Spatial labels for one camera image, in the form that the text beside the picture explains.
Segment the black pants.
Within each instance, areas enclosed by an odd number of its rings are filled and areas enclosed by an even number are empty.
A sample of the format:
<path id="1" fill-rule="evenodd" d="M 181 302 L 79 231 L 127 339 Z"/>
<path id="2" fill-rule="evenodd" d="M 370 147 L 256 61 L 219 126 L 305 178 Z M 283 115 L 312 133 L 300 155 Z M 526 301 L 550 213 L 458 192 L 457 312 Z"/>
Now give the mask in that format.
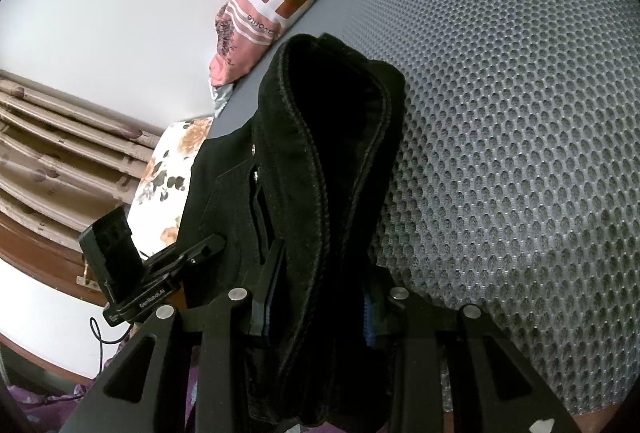
<path id="1" fill-rule="evenodd" d="M 363 368 L 364 286 L 405 83 L 331 35 L 295 35 L 273 55 L 255 114 L 196 156 L 177 247 L 212 234 L 226 245 L 186 276 L 186 304 L 250 287 L 269 255 L 279 257 L 266 336 L 241 358 L 254 424 L 355 430 L 384 399 L 378 375 Z"/>

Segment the floral white orange pillow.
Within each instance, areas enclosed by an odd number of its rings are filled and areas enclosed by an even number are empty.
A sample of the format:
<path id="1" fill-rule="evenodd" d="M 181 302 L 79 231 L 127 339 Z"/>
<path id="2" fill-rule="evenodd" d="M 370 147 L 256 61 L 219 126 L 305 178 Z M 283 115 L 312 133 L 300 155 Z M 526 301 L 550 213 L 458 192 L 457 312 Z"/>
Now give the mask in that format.
<path id="1" fill-rule="evenodd" d="M 212 116 L 178 121 L 160 136 L 127 216 L 132 241 L 142 260 L 176 242 L 191 168 L 213 122 Z"/>

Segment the purple floral garment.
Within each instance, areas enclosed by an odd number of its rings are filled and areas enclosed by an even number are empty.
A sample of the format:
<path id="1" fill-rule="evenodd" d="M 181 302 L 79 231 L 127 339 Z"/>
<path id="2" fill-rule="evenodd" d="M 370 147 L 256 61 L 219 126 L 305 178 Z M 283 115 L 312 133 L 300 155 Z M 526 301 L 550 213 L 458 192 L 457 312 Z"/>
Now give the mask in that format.
<path id="1" fill-rule="evenodd" d="M 186 393 L 186 425 L 184 431 L 194 431 L 193 409 L 198 399 L 198 364 L 200 363 L 200 348 L 192 349 L 191 367 L 189 372 L 188 393 Z M 28 423 L 36 432 L 58 432 L 82 398 L 86 395 L 91 384 L 77 384 L 70 394 L 61 396 L 46 396 L 18 387 L 1 383 L 9 391 L 12 401 L 24 413 Z"/>

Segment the light striped cloth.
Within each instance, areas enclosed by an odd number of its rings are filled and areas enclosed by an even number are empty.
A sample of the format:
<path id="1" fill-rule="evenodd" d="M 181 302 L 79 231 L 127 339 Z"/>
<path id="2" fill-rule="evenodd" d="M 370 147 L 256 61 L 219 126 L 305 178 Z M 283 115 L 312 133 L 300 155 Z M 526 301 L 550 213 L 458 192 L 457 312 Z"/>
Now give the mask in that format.
<path id="1" fill-rule="evenodd" d="M 227 106 L 231 96 L 233 95 L 234 84 L 227 84 L 223 86 L 210 86 L 209 93 L 213 103 L 212 117 L 217 119 L 222 110 Z"/>

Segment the grey mesh mattress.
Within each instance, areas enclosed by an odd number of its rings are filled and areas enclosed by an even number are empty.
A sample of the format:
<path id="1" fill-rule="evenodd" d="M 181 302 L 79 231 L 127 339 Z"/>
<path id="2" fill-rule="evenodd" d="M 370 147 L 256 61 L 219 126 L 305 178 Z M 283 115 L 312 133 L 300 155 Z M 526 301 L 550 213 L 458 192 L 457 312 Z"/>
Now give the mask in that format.
<path id="1" fill-rule="evenodd" d="M 407 81 L 371 245 L 437 304 L 476 303 L 575 415 L 639 378 L 639 1 L 316 0 Z"/>

